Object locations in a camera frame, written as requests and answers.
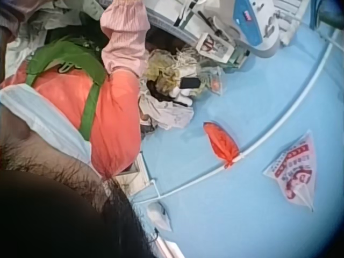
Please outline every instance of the light blue floor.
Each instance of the light blue floor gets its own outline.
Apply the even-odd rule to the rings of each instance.
[[[186,129],[158,130],[146,138],[144,158],[161,193],[220,165],[203,122],[216,121],[245,150],[299,95],[325,47],[301,27],[291,45],[272,58],[251,58],[246,71],[224,76],[224,94],[197,101]],[[174,231],[161,235],[176,242],[186,258],[312,257],[344,216],[343,72],[343,55],[334,49],[305,101],[259,149],[219,175],[162,200]],[[317,154],[313,213],[288,203],[277,183],[262,174],[308,129]],[[135,200],[153,196],[148,189]],[[138,207],[143,219],[145,207]]]

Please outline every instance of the plastic bag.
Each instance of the plastic bag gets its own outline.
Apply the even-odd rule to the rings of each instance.
[[[234,140],[217,124],[206,122],[203,128],[209,137],[215,154],[225,161],[225,168],[233,164],[233,159],[239,155],[239,149]]]
[[[222,95],[223,86],[221,82],[221,68],[220,67],[203,67],[197,72],[198,78],[206,85],[212,92]]]
[[[147,214],[154,225],[163,230],[172,231],[170,218],[161,203],[150,203],[147,207]]]
[[[275,179],[284,197],[291,203],[304,205],[313,211],[316,182],[316,155],[311,132],[274,161],[264,175]]]

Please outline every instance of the white machine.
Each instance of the white machine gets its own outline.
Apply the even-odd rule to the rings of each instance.
[[[268,58],[280,45],[273,0],[143,0],[150,23],[196,47],[214,34]],[[105,6],[111,0],[99,0]]]

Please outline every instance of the red plastic bag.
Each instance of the red plastic bag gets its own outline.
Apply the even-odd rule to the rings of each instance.
[[[217,124],[206,122],[203,128],[209,137],[213,151],[225,161],[225,168],[233,164],[233,159],[239,155],[239,149],[233,139]]]

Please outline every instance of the white tube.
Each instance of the white tube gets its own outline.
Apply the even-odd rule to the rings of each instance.
[[[335,40],[337,38],[339,34],[338,30],[335,30],[333,35],[332,35],[332,39]],[[312,78],[310,79],[309,83],[307,84],[307,86],[305,87],[305,89],[302,91],[302,93],[299,95],[299,97],[297,98],[297,100],[293,103],[293,105],[287,110],[287,112],[280,118],[280,120],[268,131],[266,132],[266,134],[264,134],[258,141],[256,141],[254,144],[252,144],[247,150],[245,150],[244,152],[240,153],[238,157],[236,157],[233,162],[238,162],[239,160],[241,160],[243,157],[247,156],[248,154],[250,154],[252,151],[254,151],[255,149],[257,149],[261,144],[263,144],[270,136],[272,136],[283,124],[285,121],[287,121],[287,119],[294,113],[294,111],[296,110],[296,108],[298,108],[300,106],[300,103],[305,99],[305,97],[307,96],[307,94],[310,92],[310,90],[313,88],[317,78],[319,77],[321,71],[324,68],[324,65],[326,63],[326,60],[329,57],[329,54],[331,53],[332,50],[332,44],[329,43],[326,51],[324,53],[324,56],[322,57],[319,66],[317,68],[317,70],[314,72]],[[212,177],[216,174],[218,174],[219,172],[223,171],[225,169],[224,165],[216,168],[215,170],[187,183],[184,184],[180,187],[178,187],[175,190],[169,191],[167,193],[164,193],[163,195],[160,195],[160,197],[155,197],[155,198],[151,198],[151,199],[147,199],[147,200],[142,200],[140,202],[134,202],[136,204],[143,204],[143,203],[149,203],[155,200],[159,200],[159,199],[163,199],[166,198],[168,196],[171,196],[173,194],[176,194],[177,192],[180,192],[192,185],[195,185],[203,180],[208,179],[209,177]]]

